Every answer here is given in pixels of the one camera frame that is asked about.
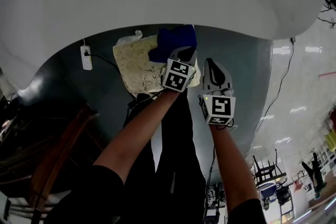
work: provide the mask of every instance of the dark blue fabric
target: dark blue fabric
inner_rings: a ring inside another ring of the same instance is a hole
[[[167,62],[174,49],[197,47],[195,30],[192,25],[177,26],[172,30],[161,28],[157,36],[158,47],[148,53],[152,62]]]

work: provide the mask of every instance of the white power strip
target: white power strip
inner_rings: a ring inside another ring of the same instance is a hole
[[[90,46],[80,46],[80,54],[82,56],[82,63],[83,63],[83,68],[85,70],[92,70],[92,61],[91,61],[91,56],[85,56],[85,52],[88,54],[91,54]]]

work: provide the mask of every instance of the forearm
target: forearm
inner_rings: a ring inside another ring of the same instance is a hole
[[[102,165],[117,173],[125,183],[137,156],[153,136],[166,112],[179,96],[167,91],[130,121],[100,154],[94,165]]]
[[[228,212],[241,203],[257,198],[256,185],[245,159],[227,129],[217,130],[210,125],[219,171],[224,184]]]

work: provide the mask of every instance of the black chair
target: black chair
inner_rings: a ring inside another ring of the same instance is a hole
[[[254,178],[257,181],[256,186],[260,186],[261,184],[276,180],[278,178],[282,178],[286,176],[286,173],[283,173],[280,168],[278,167],[278,152],[276,152],[276,160],[275,163],[271,165],[268,161],[268,166],[262,165],[262,168],[259,167],[258,162],[256,161],[256,157],[253,156],[254,162],[257,167],[257,172],[254,174]]]

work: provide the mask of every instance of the white marker cube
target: white marker cube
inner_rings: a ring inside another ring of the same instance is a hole
[[[196,68],[168,58],[162,86],[183,92],[196,73]]]
[[[235,113],[236,98],[204,94],[201,108],[208,124],[228,124]]]

